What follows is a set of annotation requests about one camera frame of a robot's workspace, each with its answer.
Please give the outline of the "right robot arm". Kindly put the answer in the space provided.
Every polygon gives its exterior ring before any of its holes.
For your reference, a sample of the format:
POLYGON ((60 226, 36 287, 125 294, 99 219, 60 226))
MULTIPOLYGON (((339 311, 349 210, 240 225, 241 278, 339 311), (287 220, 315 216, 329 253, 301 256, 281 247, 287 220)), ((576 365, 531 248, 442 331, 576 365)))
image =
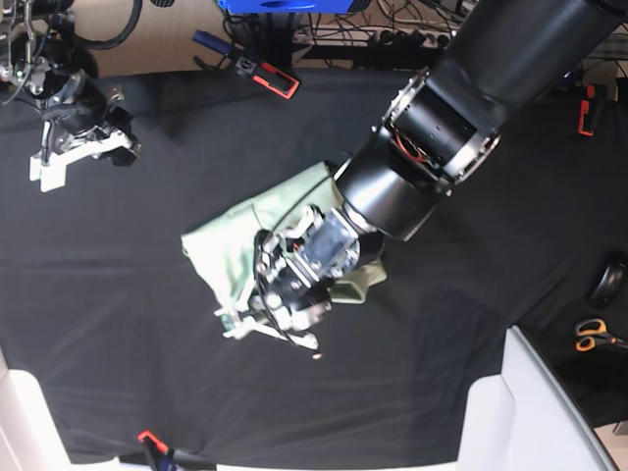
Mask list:
POLYGON ((132 133, 133 116, 116 88, 96 84, 95 50, 121 45, 134 31, 142 10, 135 1, 122 31, 111 39, 90 40, 75 31, 70 1, 4 1, 1 4, 1 86, 5 104, 32 106, 43 123, 39 148, 28 177, 41 191, 61 188, 70 165, 86 158, 128 167, 140 154, 132 133))

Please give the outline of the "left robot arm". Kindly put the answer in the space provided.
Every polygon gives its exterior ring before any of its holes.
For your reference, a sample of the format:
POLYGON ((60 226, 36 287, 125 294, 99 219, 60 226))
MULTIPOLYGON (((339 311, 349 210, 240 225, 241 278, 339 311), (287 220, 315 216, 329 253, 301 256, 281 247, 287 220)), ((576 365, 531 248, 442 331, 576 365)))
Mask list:
POLYGON ((413 77, 368 141, 328 176, 330 209, 302 191, 252 242, 229 339, 251 332, 318 349, 311 328, 340 278, 410 239, 496 148, 506 121, 553 87, 627 15, 623 1, 482 1, 432 68, 413 77))

